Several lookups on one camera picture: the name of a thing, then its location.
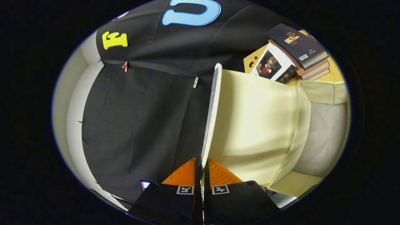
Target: white book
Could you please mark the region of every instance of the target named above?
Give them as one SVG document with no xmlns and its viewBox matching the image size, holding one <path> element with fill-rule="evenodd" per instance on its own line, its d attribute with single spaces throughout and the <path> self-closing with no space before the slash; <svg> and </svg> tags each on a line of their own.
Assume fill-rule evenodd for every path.
<svg viewBox="0 0 400 225">
<path fill-rule="evenodd" d="M 273 44 L 268 44 L 250 74 L 277 80 L 291 66 L 296 65 L 282 50 Z"/>
</svg>

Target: white panel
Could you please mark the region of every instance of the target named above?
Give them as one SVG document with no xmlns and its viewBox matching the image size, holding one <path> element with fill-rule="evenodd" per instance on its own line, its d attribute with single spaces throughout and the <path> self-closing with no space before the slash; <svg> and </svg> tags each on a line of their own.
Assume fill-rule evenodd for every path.
<svg viewBox="0 0 400 225">
<path fill-rule="evenodd" d="M 143 182 L 144 189 L 146 189 L 149 184 L 150 184 L 149 182 Z"/>
<path fill-rule="evenodd" d="M 97 64 L 100 60 L 100 55 L 96 46 L 96 33 L 90 35 L 81 45 L 83 56 L 89 65 Z"/>
<path fill-rule="evenodd" d="M 52 102 L 53 131 L 58 148 L 68 167 L 84 185 L 87 184 L 78 173 L 68 149 L 66 120 L 68 104 L 72 92 L 75 89 L 79 77 L 87 67 L 88 64 L 82 55 L 82 51 L 78 48 L 65 64 L 60 77 L 58 78 Z"/>
<path fill-rule="evenodd" d="M 326 81 L 300 80 L 298 82 L 311 102 L 333 104 L 334 83 Z"/>
<path fill-rule="evenodd" d="M 335 87 L 335 98 L 333 104 L 348 102 L 348 92 L 345 82 L 335 83 L 334 87 Z"/>
<path fill-rule="evenodd" d="M 297 197 L 289 196 L 289 195 L 284 195 L 281 193 L 278 193 L 276 195 L 273 195 L 271 197 L 271 200 L 276 204 L 276 206 L 281 209 L 288 205 L 289 203 L 293 202 L 296 200 Z"/>
</svg>

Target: cream fabric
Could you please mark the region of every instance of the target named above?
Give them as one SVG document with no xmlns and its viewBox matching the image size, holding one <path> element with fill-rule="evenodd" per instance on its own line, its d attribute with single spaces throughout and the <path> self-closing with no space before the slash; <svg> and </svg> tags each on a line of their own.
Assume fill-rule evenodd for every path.
<svg viewBox="0 0 400 225">
<path fill-rule="evenodd" d="M 307 139 L 311 110 L 307 96 L 298 86 L 241 72 L 221 70 L 219 76 L 209 157 L 244 181 L 268 183 L 280 171 L 284 176 Z"/>
<path fill-rule="evenodd" d="M 348 101 L 347 87 L 344 81 L 300 80 L 298 85 L 303 87 L 311 102 L 340 104 Z"/>
<path fill-rule="evenodd" d="M 293 169 L 311 132 L 311 104 L 347 104 L 345 83 L 306 80 L 288 86 L 220 64 L 214 76 L 203 161 L 209 157 L 243 181 L 295 197 L 318 184 L 322 177 Z M 343 143 L 337 146 L 341 151 Z"/>
<path fill-rule="evenodd" d="M 293 171 L 318 177 L 329 172 L 343 146 L 347 113 L 347 103 L 311 103 L 310 131 Z"/>
<path fill-rule="evenodd" d="M 298 86 L 298 112 L 297 126 L 294 127 L 294 138 L 286 158 L 282 162 L 282 166 L 271 184 L 280 180 L 288 174 L 297 164 L 307 141 L 311 120 L 311 102 L 302 86 Z"/>
<path fill-rule="evenodd" d="M 295 171 L 289 172 L 268 189 L 294 197 L 299 197 L 313 185 L 319 184 L 322 177 L 311 176 Z"/>
</svg>

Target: hardcover book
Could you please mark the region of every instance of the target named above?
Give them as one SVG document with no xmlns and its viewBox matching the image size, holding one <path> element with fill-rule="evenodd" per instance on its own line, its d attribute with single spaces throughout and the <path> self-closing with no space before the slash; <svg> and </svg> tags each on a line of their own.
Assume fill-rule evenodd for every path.
<svg viewBox="0 0 400 225">
<path fill-rule="evenodd" d="M 328 59 L 325 59 L 323 61 L 320 61 L 319 63 L 317 63 L 315 66 L 309 67 L 308 70 L 304 70 L 303 67 L 300 65 L 300 63 L 297 62 L 297 60 L 286 50 L 284 49 L 280 44 L 276 43 L 274 40 L 269 39 L 268 40 L 269 43 L 275 45 L 276 47 L 278 47 L 280 50 L 282 50 L 292 61 L 293 63 L 297 66 L 297 75 L 299 76 L 310 76 L 309 74 L 316 74 L 320 71 L 322 71 L 323 69 L 321 69 L 321 65 L 328 63 L 329 66 L 329 62 Z"/>
<path fill-rule="evenodd" d="M 267 35 L 286 49 L 304 70 L 328 58 L 318 42 L 287 25 L 279 24 L 269 30 Z"/>
<path fill-rule="evenodd" d="M 321 72 L 319 72 L 319 73 L 317 73 L 317 74 L 315 74 L 315 75 L 313 75 L 311 77 L 308 77 L 306 79 L 303 79 L 302 76 L 299 76 L 297 74 L 296 74 L 296 77 L 297 77 L 298 80 L 317 80 L 317 79 L 327 75 L 328 73 L 330 73 L 330 69 L 326 68 L 325 70 L 323 70 L 323 71 L 321 71 Z"/>
<path fill-rule="evenodd" d="M 301 77 L 303 79 L 307 79 L 309 77 L 312 77 L 314 75 L 316 75 L 317 73 L 326 70 L 327 68 L 329 68 L 329 62 L 326 60 L 324 61 L 324 63 L 322 63 L 321 65 L 319 65 L 318 67 L 316 67 L 315 69 L 311 70 L 310 72 L 307 72 L 305 74 L 303 74 Z"/>
</svg>

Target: gray upholstery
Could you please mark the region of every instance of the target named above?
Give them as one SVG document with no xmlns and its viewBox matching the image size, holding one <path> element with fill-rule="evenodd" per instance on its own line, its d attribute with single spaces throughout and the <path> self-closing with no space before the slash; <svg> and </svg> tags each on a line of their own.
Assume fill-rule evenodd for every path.
<svg viewBox="0 0 400 225">
<path fill-rule="evenodd" d="M 347 129 L 347 104 L 311 102 L 311 121 L 304 150 L 293 171 L 324 177 L 334 165 Z"/>
<path fill-rule="evenodd" d="M 201 158 L 204 158 L 204 152 L 206 149 L 206 143 L 208 138 L 208 132 L 210 131 L 210 123 L 211 123 L 211 115 L 214 109 L 214 98 L 215 98 L 215 91 L 217 90 L 217 79 L 218 79 L 219 68 L 214 70 L 214 77 L 212 79 L 212 86 L 211 86 L 211 96 L 210 96 L 210 105 L 208 106 L 208 116 L 207 116 L 207 123 L 206 123 L 206 133 L 204 134 L 204 142 L 203 142 L 203 149 L 201 152 Z"/>
</svg>

